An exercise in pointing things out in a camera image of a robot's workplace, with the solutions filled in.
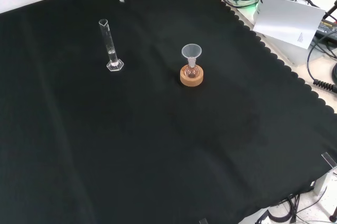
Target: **paper sheet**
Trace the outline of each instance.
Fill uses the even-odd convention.
[[[307,49],[325,11],[290,0],[262,0],[254,31]]]

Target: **glass cylinder base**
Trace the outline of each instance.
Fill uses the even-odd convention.
[[[112,61],[109,61],[108,64],[106,65],[106,67],[110,71],[119,71],[122,69],[123,66],[124,66],[124,63],[120,59],[118,59],[118,61],[115,63],[113,63]]]

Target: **black tablecloth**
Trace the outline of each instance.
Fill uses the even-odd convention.
[[[0,15],[0,49],[1,224],[237,224],[337,157],[332,109],[220,0],[46,0]]]

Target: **scalloped edge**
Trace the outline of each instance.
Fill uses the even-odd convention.
[[[222,0],[218,0],[218,1],[223,5],[223,8],[226,9],[226,11],[229,11],[230,13],[232,13],[234,15],[234,18],[237,21],[239,21],[239,23],[241,24],[241,26],[244,29],[247,29],[245,31],[249,31],[252,34],[254,34],[255,38],[264,47],[264,49],[269,50],[268,52],[273,56],[273,58],[276,60],[276,63],[279,66],[287,68],[286,73],[293,74],[292,77],[295,79],[295,81],[298,81],[304,87],[304,89],[309,93],[309,95],[312,95],[312,96],[314,95],[315,98],[318,99],[318,103],[320,103],[320,105],[323,104],[323,107],[325,109],[328,109],[331,114],[333,114],[335,116],[337,115],[337,113],[335,113],[334,108],[327,105],[326,101],[324,99],[320,98],[319,94],[316,91],[312,90],[312,87],[309,84],[306,84],[305,80],[303,78],[300,78],[299,75],[296,72],[292,71],[292,69],[289,66],[285,65],[284,61],[279,59],[279,56],[277,54],[274,54],[274,53],[271,52],[271,49],[265,45],[265,43],[262,41],[262,39],[259,36],[257,36],[257,33],[254,32],[253,30],[251,30],[251,28],[249,26],[245,25],[245,23],[242,20],[240,20],[240,17],[236,14],[236,12],[232,10],[232,8],[230,8],[224,1],[222,1]]]

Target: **liquid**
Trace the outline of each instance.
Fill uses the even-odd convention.
[[[117,66],[118,65],[118,59],[117,59],[117,55],[116,55],[116,51],[114,49],[111,49],[108,51],[109,54],[109,59],[110,59],[110,63],[112,66]]]
[[[187,66],[185,69],[185,75],[188,78],[196,78],[199,75],[198,67],[197,66],[196,67]]]

